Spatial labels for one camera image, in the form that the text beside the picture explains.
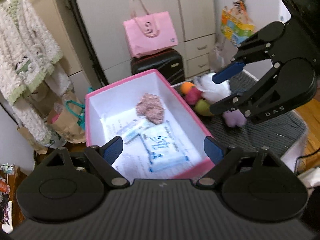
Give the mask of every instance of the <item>drawer handle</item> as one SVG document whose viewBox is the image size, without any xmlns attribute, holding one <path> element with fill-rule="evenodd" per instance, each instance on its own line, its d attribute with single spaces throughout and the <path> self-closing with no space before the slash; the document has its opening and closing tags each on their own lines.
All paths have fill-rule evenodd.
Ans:
<svg viewBox="0 0 320 240">
<path fill-rule="evenodd" d="M 200 47 L 200 48 L 197 47 L 197 49 L 198 49 L 198 50 L 203 50 L 203 49 L 206 49 L 207 47 L 208 47 L 207 45 L 204 45 L 203 47 Z"/>
<path fill-rule="evenodd" d="M 205 66 L 207 66 L 207 65 L 208 65 L 208 63 L 206 62 L 206 63 L 203 64 L 203 65 L 199 65 L 199 68 L 205 67 Z"/>
</svg>

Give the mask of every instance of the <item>colorful bag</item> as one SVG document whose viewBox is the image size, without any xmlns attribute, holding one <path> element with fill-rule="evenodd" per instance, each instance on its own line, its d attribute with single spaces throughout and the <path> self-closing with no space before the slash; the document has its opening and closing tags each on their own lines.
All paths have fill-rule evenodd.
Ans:
<svg viewBox="0 0 320 240">
<path fill-rule="evenodd" d="M 132 19 L 123 23 L 131 57 L 152 55 L 178 45 L 178 38 L 169 13 L 150 14 L 142 1 L 139 1 L 147 15 L 137 17 L 133 8 L 134 0 L 131 0 Z"/>
<path fill-rule="evenodd" d="M 244 0 L 236 0 L 233 4 L 231 10 L 227 7 L 222 10 L 221 32 L 237 46 L 253 34 L 255 25 L 247 14 Z"/>
</svg>

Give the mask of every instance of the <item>pink box rim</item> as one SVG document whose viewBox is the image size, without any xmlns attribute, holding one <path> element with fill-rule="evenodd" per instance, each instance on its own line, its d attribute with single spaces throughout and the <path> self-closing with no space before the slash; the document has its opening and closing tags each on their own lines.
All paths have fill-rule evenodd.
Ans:
<svg viewBox="0 0 320 240">
<path fill-rule="evenodd" d="M 177 100 L 183 105 L 183 107 L 188 111 L 188 113 L 191 115 L 191 117 L 194 119 L 194 121 L 197 123 L 197 125 L 201 128 L 201 130 L 204 132 L 206 136 L 212 136 L 211 133 L 208 131 L 208 129 L 204 126 L 204 124 L 201 122 L 201 120 L 198 118 L 198 116 L 195 114 L 195 112 L 190 108 L 190 106 L 185 102 L 185 100 L 178 94 L 178 92 L 171 87 L 170 83 L 164 78 L 163 75 L 157 70 L 157 69 L 150 69 L 138 74 L 135 74 L 133 76 L 124 78 L 122 80 L 119 80 L 117 82 L 114 82 L 110 85 L 107 85 L 103 88 L 100 88 L 98 90 L 95 90 L 85 96 L 85 135 L 86 135 L 86 144 L 87 147 L 91 145 L 91 134 L 90 134 L 90 119 L 89 119 L 89 99 L 101 92 L 104 92 L 108 89 L 120 86 L 128 81 L 134 80 L 136 78 L 143 77 L 145 75 L 155 73 L 158 78 L 168 87 L 168 89 L 175 95 Z M 197 175 L 201 173 L 203 170 L 210 170 L 214 167 L 213 162 L 209 159 L 209 157 L 205 158 L 201 163 L 196 165 L 194 168 L 187 170 L 177 176 L 174 177 L 174 179 L 189 179 L 194 178 Z"/>
</svg>

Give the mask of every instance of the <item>wooden floor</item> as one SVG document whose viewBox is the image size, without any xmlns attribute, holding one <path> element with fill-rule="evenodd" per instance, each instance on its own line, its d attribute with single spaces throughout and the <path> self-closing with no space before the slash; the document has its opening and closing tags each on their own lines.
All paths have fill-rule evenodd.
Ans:
<svg viewBox="0 0 320 240">
<path fill-rule="evenodd" d="M 313 99 L 296 109 L 309 127 L 308 142 L 305 155 L 320 148 L 320 102 Z M 305 159 L 302 168 L 309 169 L 320 165 L 320 153 Z"/>
</svg>

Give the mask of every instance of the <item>pink tote bag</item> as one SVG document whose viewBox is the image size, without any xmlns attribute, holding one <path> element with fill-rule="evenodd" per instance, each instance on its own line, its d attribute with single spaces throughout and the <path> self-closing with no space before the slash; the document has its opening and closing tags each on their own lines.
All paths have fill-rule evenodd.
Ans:
<svg viewBox="0 0 320 240">
<path fill-rule="evenodd" d="M 131 20 L 123 23 L 131 57 L 152 55 L 178 45 L 169 13 L 150 14 L 142 1 L 139 1 L 147 15 L 137 17 L 133 7 L 134 0 L 131 0 Z"/>
</svg>

